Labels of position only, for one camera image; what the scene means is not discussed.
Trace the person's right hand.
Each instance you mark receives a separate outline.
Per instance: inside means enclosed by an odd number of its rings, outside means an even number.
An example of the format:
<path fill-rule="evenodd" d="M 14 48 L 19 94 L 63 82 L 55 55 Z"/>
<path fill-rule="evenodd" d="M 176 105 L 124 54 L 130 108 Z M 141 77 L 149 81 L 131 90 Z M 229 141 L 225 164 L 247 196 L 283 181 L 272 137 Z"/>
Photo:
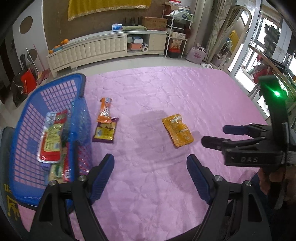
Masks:
<path fill-rule="evenodd" d="M 295 166 L 280 168 L 273 173 L 267 173 L 263 168 L 258 171 L 260 190 L 268 195 L 272 184 L 287 182 L 285 200 L 295 202 Z"/>

